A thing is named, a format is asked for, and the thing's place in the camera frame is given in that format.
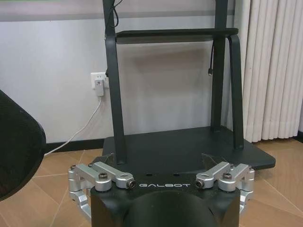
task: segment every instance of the black baseboard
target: black baseboard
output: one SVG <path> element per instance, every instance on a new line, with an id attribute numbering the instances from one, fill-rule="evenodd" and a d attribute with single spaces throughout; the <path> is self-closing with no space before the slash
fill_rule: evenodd
<path id="1" fill-rule="evenodd" d="M 65 142 L 47 143 L 45 152 L 46 153 L 50 152 L 51 150 L 61 146 L 64 143 Z M 64 147 L 58 149 L 55 152 L 98 149 L 98 148 L 103 148 L 103 143 L 104 143 L 104 139 L 71 141 L 68 144 L 66 144 Z"/>
<path id="2" fill-rule="evenodd" d="M 303 131 L 298 131 L 298 135 L 294 139 L 303 143 Z"/>

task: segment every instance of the black shelf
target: black shelf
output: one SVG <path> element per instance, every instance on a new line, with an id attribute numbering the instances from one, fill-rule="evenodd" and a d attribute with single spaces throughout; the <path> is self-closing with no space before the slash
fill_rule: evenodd
<path id="1" fill-rule="evenodd" d="M 198 173 L 204 170 L 202 153 L 222 157 L 233 164 L 245 163 L 255 170 L 272 168 L 275 159 L 244 140 L 244 149 L 235 150 L 232 131 L 210 127 L 125 135 L 127 163 L 116 164 L 131 173 Z M 115 152 L 114 137 L 105 139 L 103 155 Z"/>
<path id="2" fill-rule="evenodd" d="M 229 37 L 238 33 L 237 28 L 202 28 L 168 30 L 132 30 L 116 34 L 117 44 L 155 44 L 180 42 L 205 42 L 218 37 Z"/>

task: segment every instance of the metal hinge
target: metal hinge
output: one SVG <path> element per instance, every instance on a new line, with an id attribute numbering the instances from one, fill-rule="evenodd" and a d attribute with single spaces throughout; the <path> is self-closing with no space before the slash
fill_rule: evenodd
<path id="1" fill-rule="evenodd" d="M 240 213 L 246 208 L 246 202 L 252 198 L 255 171 L 246 164 L 234 167 L 221 162 L 206 172 L 196 175 L 196 186 L 200 189 L 212 188 L 218 181 L 218 187 L 225 192 L 240 190 Z"/>
<path id="2" fill-rule="evenodd" d="M 88 166 L 84 164 L 71 166 L 68 178 L 69 195 L 77 203 L 80 212 L 90 222 L 91 209 L 84 189 L 90 195 L 92 187 L 95 187 L 99 192 L 106 192 L 111 189 L 112 182 L 115 182 L 118 188 L 132 189 L 135 187 L 132 174 L 121 172 L 103 162 L 91 163 Z"/>

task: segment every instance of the black cable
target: black cable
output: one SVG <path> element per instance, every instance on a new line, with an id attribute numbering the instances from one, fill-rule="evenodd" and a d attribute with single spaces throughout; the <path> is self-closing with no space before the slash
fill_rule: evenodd
<path id="1" fill-rule="evenodd" d="M 213 45 L 212 45 L 212 52 L 211 52 L 211 55 L 210 55 L 210 66 L 209 66 L 209 69 L 208 69 L 208 75 L 209 76 L 212 76 L 213 75 L 213 58 L 214 58 L 214 41 L 213 41 Z"/>
<path id="2" fill-rule="evenodd" d="M 110 11 L 109 11 L 109 13 L 108 13 L 107 22 L 106 22 L 106 24 L 105 24 L 105 31 L 104 31 L 104 32 L 105 32 L 105 36 L 106 36 L 106 29 L 107 29 L 107 26 L 108 26 L 108 23 L 109 23 L 109 17 L 110 17 L 110 15 L 111 15 L 112 12 L 114 12 L 117 21 L 116 21 L 116 24 L 115 24 L 114 26 L 110 26 L 110 27 L 117 27 L 118 24 L 119 24 L 119 16 L 118 16 L 118 13 L 117 13 L 117 11 L 116 11 L 116 7 L 117 7 L 123 0 L 120 0 L 117 4 L 115 4 L 115 1 L 116 1 L 116 0 L 113 1 L 113 5 L 110 7 Z"/>

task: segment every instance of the curtain fold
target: curtain fold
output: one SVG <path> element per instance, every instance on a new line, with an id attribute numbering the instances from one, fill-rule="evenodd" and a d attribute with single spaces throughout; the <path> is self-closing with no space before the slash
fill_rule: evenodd
<path id="1" fill-rule="evenodd" d="M 244 138 L 297 135 L 303 99 L 303 1 L 236 0 Z"/>

